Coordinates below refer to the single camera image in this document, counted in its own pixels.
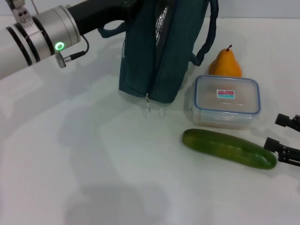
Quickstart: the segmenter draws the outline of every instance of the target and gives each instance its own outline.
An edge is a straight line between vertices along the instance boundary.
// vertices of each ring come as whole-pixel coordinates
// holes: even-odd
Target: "zipper pull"
[[[150,112],[149,94],[148,93],[146,93],[146,102],[147,102],[147,106],[148,106],[148,109],[149,109],[149,112]]]

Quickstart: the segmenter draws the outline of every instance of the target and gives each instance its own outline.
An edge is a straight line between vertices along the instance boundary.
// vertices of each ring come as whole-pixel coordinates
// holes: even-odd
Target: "backpack strap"
[[[201,63],[204,60],[204,55],[208,53],[210,50],[212,44],[215,41],[216,37],[216,30],[217,30],[217,17],[219,13],[219,4],[218,0],[210,0],[210,28],[208,31],[208,36],[206,38],[205,44],[202,46],[200,51],[198,52],[197,56],[192,54],[190,61],[195,65],[195,66],[200,66]]]

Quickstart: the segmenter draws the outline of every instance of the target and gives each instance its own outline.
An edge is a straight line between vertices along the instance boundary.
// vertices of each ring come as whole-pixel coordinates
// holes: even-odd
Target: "green cucumber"
[[[270,170],[277,164],[275,155],[244,139],[208,130],[191,129],[182,135],[189,148],[257,169]]]

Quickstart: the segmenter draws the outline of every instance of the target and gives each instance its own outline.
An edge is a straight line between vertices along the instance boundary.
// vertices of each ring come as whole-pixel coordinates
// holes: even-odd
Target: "white table surface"
[[[0,27],[13,23],[1,17]],[[300,148],[274,124],[300,113],[300,20],[219,19],[202,66],[190,67],[172,105],[118,92],[124,35],[87,35],[87,56],[54,58],[0,82],[1,225],[282,225],[300,221],[300,168],[272,171],[190,151],[184,112],[193,80],[233,44],[245,77],[258,81],[262,114],[250,130],[213,129],[264,145]],[[205,21],[195,50],[204,43]],[[82,42],[64,55],[85,48]]]

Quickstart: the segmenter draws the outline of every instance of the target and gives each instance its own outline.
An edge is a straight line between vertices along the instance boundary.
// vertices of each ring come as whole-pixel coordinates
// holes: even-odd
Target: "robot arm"
[[[298,132],[300,132],[300,116],[296,115],[293,119],[290,119],[290,117],[279,114],[276,122],[277,125],[280,125],[282,127],[290,127]],[[266,150],[277,152],[278,153],[278,161],[300,166],[300,150],[287,147],[285,145],[282,145],[279,141],[276,141],[272,138],[267,139],[264,148]]]
[[[81,36],[115,20],[131,22],[143,0],[87,0],[58,6],[36,16],[24,0],[6,0],[17,23],[0,30],[0,79],[56,55],[80,42]]]

